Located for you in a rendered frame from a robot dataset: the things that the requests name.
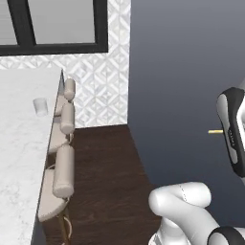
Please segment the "black framed window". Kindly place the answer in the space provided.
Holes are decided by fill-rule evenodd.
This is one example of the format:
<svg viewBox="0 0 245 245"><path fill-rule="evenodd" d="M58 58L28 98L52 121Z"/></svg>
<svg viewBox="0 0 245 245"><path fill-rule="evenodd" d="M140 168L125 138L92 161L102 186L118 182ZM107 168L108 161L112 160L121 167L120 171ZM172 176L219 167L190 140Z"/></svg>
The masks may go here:
<svg viewBox="0 0 245 245"><path fill-rule="evenodd" d="M107 0L0 0L0 56L107 51Z"/></svg>

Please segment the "beige padded bar stool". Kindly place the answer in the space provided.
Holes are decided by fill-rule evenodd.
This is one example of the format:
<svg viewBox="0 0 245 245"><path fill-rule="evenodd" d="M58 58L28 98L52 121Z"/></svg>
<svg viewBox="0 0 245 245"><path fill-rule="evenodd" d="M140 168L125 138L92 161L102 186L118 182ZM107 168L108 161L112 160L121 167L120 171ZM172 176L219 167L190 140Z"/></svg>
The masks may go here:
<svg viewBox="0 0 245 245"><path fill-rule="evenodd" d="M63 146L68 145L73 139L75 131L75 107L72 103L62 106L60 122L54 122L48 153L52 154Z"/></svg>
<svg viewBox="0 0 245 245"><path fill-rule="evenodd" d="M38 220L45 222L58 218L62 245L71 245L72 223L67 214L70 198L75 188L75 151L70 145L57 150L56 163L44 171Z"/></svg>
<svg viewBox="0 0 245 245"><path fill-rule="evenodd" d="M76 95L76 82L72 78L67 78L64 83L64 92L57 97L55 116L61 115L62 106L67 102L72 102Z"/></svg>

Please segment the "white marble dining counter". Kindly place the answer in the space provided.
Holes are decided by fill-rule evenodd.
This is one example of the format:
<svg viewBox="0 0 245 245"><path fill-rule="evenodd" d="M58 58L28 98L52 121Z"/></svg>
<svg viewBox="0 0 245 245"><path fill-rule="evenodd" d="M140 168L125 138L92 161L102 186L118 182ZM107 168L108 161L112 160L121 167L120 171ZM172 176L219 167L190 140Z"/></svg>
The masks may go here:
<svg viewBox="0 0 245 245"><path fill-rule="evenodd" d="M61 83L59 68L0 71L0 245L46 245L37 210Z"/></svg>

